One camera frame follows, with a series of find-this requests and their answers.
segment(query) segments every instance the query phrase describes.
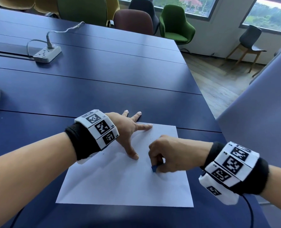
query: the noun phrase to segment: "window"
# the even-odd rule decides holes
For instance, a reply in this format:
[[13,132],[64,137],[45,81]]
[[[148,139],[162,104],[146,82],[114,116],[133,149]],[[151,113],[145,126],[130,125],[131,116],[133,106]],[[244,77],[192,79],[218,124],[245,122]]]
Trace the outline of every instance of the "window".
[[216,0],[151,0],[155,7],[163,8],[167,4],[183,7],[186,13],[210,19]]
[[281,32],[281,0],[256,0],[243,25]]

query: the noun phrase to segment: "sky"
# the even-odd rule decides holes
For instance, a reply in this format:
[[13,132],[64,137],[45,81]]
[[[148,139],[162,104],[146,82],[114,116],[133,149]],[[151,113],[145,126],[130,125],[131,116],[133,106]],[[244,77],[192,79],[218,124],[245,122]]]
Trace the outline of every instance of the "sky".
[[267,5],[271,8],[278,7],[279,9],[281,9],[281,3],[276,3],[276,2],[267,1],[267,0],[257,0],[257,2],[260,4],[263,4],[263,5]]

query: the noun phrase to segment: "sheet of paper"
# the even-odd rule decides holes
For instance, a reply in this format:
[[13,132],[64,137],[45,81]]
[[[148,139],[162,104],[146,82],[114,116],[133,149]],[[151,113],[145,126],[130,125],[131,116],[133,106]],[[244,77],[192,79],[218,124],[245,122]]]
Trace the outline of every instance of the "sheet of paper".
[[132,135],[137,161],[114,141],[86,163],[75,163],[56,203],[193,207],[186,171],[152,172],[148,146],[162,134],[177,137],[176,127],[154,124]]

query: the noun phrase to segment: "maroon chair back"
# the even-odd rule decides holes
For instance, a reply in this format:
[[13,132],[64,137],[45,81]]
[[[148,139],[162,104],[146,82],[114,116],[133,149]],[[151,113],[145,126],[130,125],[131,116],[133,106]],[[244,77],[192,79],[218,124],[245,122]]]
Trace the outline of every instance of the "maroon chair back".
[[153,35],[152,19],[144,11],[134,9],[118,10],[115,12],[113,21],[115,29]]

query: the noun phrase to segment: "power strip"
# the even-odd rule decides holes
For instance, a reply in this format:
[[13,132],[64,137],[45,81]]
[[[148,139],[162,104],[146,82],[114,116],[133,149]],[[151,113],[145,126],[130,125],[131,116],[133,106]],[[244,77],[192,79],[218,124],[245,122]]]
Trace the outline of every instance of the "power strip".
[[33,58],[36,62],[50,63],[58,54],[61,53],[61,48],[58,45],[53,45],[54,48],[45,47],[36,53]]

